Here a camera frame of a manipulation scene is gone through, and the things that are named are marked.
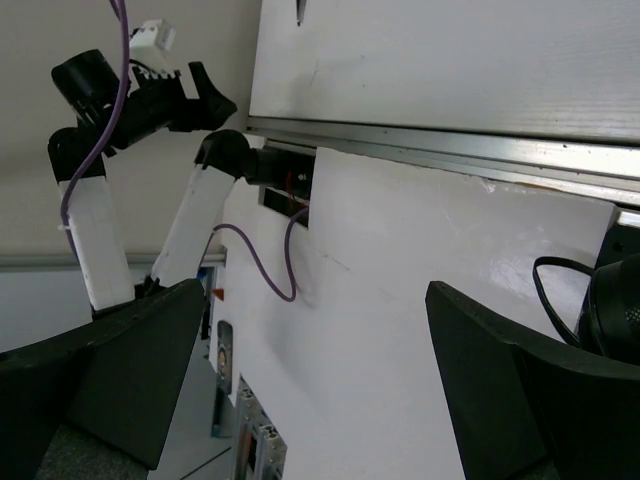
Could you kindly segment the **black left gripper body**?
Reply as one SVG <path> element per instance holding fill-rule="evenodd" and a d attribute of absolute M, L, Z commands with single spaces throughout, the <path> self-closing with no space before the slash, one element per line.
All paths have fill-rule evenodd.
<path fill-rule="evenodd" d="M 198 96 L 186 96 L 176 70 L 158 76 L 141 62 L 133 62 L 138 88 L 125 95 L 116 126 L 106 143 L 124 150 L 156 131 L 214 131 L 237 111 L 236 104 L 211 82 L 204 65 L 191 62 L 189 70 Z M 95 143 L 111 117 L 119 79 L 102 53 L 88 50 L 51 71 L 54 85 L 77 117 L 77 132 Z"/>

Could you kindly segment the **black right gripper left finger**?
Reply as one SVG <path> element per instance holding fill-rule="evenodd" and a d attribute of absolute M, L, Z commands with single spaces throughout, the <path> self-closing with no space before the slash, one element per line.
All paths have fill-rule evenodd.
<path fill-rule="evenodd" d="M 147 478 L 204 306 L 201 282 L 185 280 L 2 353 L 2 478 Z"/>

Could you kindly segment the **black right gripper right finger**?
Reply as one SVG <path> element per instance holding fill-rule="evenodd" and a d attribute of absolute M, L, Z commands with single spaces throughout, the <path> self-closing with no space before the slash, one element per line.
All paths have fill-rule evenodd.
<path fill-rule="evenodd" d="M 425 304 L 466 478 L 638 478 L 638 367 L 549 338 L 442 281 Z"/>

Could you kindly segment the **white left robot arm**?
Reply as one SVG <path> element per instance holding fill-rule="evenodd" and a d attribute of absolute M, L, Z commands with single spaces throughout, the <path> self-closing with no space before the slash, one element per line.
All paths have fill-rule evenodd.
<path fill-rule="evenodd" d="M 195 277 L 212 236 L 222 228 L 218 213 L 240 179 L 288 194 L 300 217 L 315 163 L 305 153 L 254 148 L 242 133 L 225 128 L 237 106 L 213 85 L 202 63 L 189 65 L 198 93 L 193 99 L 186 96 L 179 72 L 158 75 L 131 60 L 123 67 L 116 74 L 93 49 L 51 71 L 77 124 L 50 137 L 48 155 L 62 193 L 63 228 L 98 313 Z M 162 250 L 144 284 L 135 286 L 102 158 L 162 129 L 207 135 Z"/>

